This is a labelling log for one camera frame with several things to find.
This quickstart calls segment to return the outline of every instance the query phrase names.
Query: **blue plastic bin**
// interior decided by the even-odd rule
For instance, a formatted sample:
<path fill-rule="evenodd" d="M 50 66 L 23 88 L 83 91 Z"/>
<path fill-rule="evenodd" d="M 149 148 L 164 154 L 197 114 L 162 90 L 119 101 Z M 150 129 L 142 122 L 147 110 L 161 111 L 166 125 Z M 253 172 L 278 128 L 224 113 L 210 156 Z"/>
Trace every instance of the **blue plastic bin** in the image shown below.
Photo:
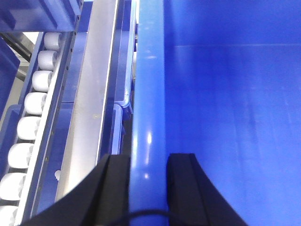
<path fill-rule="evenodd" d="M 195 153 L 248 225 L 301 225 L 301 1 L 140 7 L 131 210 L 166 208 L 166 157 Z"/>

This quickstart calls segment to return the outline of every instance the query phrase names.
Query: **white cylindrical roller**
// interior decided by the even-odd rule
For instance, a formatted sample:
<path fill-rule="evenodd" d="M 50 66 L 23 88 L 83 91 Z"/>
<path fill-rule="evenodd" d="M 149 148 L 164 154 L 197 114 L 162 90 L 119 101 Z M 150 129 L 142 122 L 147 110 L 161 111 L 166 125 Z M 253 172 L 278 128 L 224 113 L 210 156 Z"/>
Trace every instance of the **white cylindrical roller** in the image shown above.
<path fill-rule="evenodd" d="M 44 36 L 44 44 L 47 50 L 58 51 L 61 47 L 62 34 L 57 32 L 49 32 Z"/>
<path fill-rule="evenodd" d="M 32 155 L 33 144 L 19 143 L 14 144 L 8 153 L 8 164 L 12 168 L 26 169 Z"/>
<path fill-rule="evenodd" d="M 16 218 L 17 206 L 0 206 L 0 222 L 2 226 L 13 226 Z"/>
<path fill-rule="evenodd" d="M 52 50 L 44 50 L 38 54 L 38 64 L 41 70 L 53 71 L 55 68 L 55 62 L 57 58 L 57 52 Z"/>
<path fill-rule="evenodd" d="M 36 91 L 48 92 L 51 78 L 51 71 L 36 71 L 32 75 L 32 86 Z"/>
<path fill-rule="evenodd" d="M 47 94 L 34 92 L 26 95 L 24 108 L 28 114 L 42 114 Z"/>
<path fill-rule="evenodd" d="M 0 198 L 20 200 L 26 173 L 8 173 L 0 181 Z"/>
<path fill-rule="evenodd" d="M 22 140 L 35 140 L 40 123 L 40 117 L 23 117 L 18 122 L 17 134 Z"/>

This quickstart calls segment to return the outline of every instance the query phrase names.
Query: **blue rail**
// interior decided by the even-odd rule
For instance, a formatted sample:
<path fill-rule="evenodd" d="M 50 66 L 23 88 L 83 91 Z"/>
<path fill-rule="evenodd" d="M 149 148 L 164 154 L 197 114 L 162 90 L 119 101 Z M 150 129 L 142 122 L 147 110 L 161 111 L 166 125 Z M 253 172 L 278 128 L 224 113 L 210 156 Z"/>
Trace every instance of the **blue rail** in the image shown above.
<path fill-rule="evenodd" d="M 141 1 L 139 20 L 130 211 L 166 208 L 163 1 Z M 165 223 L 162 217 L 143 217 L 132 225 Z"/>

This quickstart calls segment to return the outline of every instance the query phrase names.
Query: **aluminum guide rail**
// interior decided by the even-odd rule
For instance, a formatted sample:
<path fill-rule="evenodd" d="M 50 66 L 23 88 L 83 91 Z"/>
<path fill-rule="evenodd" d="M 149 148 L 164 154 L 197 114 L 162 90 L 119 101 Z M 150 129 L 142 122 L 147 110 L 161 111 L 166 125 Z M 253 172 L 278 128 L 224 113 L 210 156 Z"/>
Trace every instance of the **aluminum guide rail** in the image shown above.
<path fill-rule="evenodd" d="M 73 189 L 99 159 L 118 3 L 93 3 L 56 200 Z"/>

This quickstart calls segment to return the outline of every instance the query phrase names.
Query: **black cable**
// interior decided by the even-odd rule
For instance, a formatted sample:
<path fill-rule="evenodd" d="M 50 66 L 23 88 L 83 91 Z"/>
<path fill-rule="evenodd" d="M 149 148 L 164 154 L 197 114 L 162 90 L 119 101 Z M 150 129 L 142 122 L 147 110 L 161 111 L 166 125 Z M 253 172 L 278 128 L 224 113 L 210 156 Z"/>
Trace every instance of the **black cable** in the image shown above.
<path fill-rule="evenodd" d="M 164 210 L 139 210 L 135 212 L 131 212 L 128 214 L 123 215 L 121 218 L 107 224 L 106 226 L 119 226 L 124 223 L 127 223 L 131 219 L 138 218 L 138 217 L 143 217 L 143 216 L 149 216 L 149 215 L 160 215 L 167 217 L 169 219 L 172 219 L 173 221 L 177 222 L 180 226 L 189 226 L 188 224 L 185 224 L 183 220 L 181 220 L 177 215 L 167 212 Z"/>

